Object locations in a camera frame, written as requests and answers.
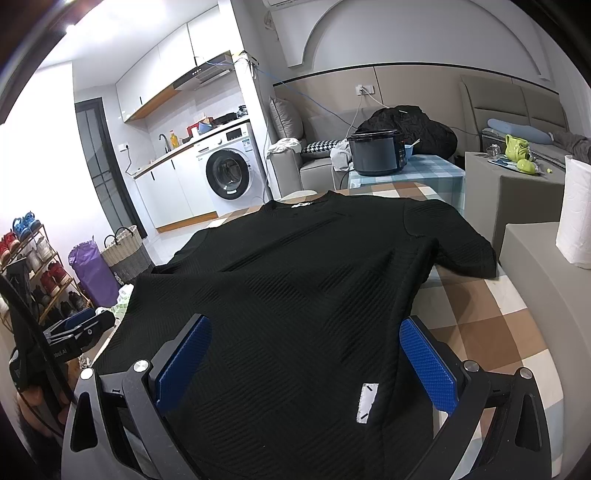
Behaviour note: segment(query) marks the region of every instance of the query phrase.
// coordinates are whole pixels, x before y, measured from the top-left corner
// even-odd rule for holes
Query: white tile floor
[[[144,240],[144,245],[154,263],[164,265],[170,261],[176,252],[181,250],[195,232],[207,228],[210,223],[211,221],[203,222],[171,232],[159,233],[153,238]]]

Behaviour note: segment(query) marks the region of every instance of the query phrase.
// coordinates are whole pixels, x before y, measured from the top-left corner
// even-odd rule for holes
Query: red sneaker
[[[2,241],[4,242],[4,245],[6,245],[6,248],[10,250],[10,253],[14,253],[19,245],[21,245],[17,236],[13,232],[8,232],[6,235],[4,235]]]
[[[47,267],[47,271],[62,287],[70,280],[70,276],[58,262],[51,262]]]
[[[10,250],[4,243],[4,239],[0,240],[0,262],[4,265],[4,262],[10,258]]]
[[[43,275],[41,275],[41,285],[51,297],[55,297],[60,291],[60,287],[57,286],[49,272],[43,272]]]

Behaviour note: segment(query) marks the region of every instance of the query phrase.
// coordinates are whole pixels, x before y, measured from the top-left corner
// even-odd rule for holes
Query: ceiling
[[[116,83],[142,56],[217,0],[103,0],[56,45],[41,68],[72,61],[74,90]]]

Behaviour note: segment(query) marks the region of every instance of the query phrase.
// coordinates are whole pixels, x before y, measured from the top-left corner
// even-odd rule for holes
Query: human hand
[[[72,359],[68,362],[68,384],[72,390],[76,387],[76,383],[78,382],[78,378],[80,377],[80,362],[77,358]],[[30,387],[29,389],[25,390],[22,393],[22,396],[25,398],[27,403],[31,407],[38,407],[43,403],[43,390],[41,387]],[[35,414],[29,409],[25,400],[22,399],[20,395],[17,395],[17,403],[19,408],[21,409],[23,418],[27,421],[27,423],[33,427],[36,431],[43,434],[45,437],[51,437],[52,432],[49,430],[45,425],[43,425],[39,419],[35,416]],[[68,411],[70,410],[70,402],[68,401],[66,394],[64,392],[60,393],[60,403],[64,406],[62,411],[57,416],[58,421],[62,424],[66,424],[66,420],[68,418]]]

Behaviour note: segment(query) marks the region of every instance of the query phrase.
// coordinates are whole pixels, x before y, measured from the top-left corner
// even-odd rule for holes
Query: shirt sleeve
[[[496,277],[496,254],[491,243],[451,205],[439,200],[409,202],[404,209],[404,225],[410,235],[439,241],[436,263],[442,267],[469,277]]]

